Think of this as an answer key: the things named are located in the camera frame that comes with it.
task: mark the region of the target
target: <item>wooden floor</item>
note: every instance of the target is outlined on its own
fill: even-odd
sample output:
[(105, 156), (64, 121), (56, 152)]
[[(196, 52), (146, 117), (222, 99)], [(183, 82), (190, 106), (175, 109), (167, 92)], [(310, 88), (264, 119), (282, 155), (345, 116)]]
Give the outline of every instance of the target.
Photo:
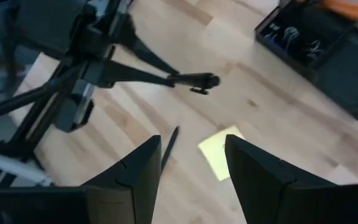
[[(214, 72), (208, 96), (123, 83), (96, 90), (90, 122), (72, 134), (51, 128), (37, 154), (60, 185), (80, 185), (153, 134), (163, 148), (181, 127), (163, 174), (154, 223), (245, 223), (231, 180), (218, 182), (197, 144), (235, 124), (266, 151), (338, 183), (358, 182), (358, 123), (254, 42), (275, 0), (137, 0), (137, 33), (183, 73)], [(119, 50), (114, 58), (155, 69)], [(41, 85), (57, 62), (41, 55), (19, 92)], [(12, 113), (17, 121), (28, 108)]]

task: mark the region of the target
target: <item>black container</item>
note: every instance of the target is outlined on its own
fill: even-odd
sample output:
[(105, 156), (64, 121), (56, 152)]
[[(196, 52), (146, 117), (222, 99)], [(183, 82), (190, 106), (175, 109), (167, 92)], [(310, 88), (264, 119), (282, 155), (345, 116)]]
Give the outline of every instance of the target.
[(357, 23), (290, 1), (258, 25), (255, 38), (358, 119)]

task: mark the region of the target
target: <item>yellow sticky note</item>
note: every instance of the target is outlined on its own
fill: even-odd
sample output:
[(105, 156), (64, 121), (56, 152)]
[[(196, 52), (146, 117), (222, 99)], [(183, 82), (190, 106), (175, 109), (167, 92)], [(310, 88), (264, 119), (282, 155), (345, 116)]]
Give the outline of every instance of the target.
[(244, 139), (240, 130), (236, 126), (231, 126), (198, 144), (198, 148), (204, 154), (219, 181), (230, 177), (226, 155), (224, 153), (224, 142), (226, 140), (226, 135), (228, 134), (234, 134), (239, 138)]

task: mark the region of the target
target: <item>yellow paper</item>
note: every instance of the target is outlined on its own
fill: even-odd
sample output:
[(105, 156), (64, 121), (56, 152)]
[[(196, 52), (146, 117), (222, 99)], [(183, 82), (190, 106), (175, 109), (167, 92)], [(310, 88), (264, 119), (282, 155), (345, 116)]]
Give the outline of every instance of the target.
[(236, 126), (231, 126), (198, 144), (198, 148), (204, 154), (219, 181), (230, 177), (226, 155), (224, 153), (224, 143), (226, 135), (228, 134), (234, 134), (237, 137), (244, 139), (239, 129)]

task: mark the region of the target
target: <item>orange object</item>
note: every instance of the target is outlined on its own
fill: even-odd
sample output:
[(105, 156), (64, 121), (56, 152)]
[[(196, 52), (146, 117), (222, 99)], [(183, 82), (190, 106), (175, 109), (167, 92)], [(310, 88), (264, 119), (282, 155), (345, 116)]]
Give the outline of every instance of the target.
[(349, 19), (358, 21), (358, 4), (352, 2), (346, 2), (343, 0), (324, 0), (318, 4), (319, 7), (330, 9), (333, 12), (341, 14)]

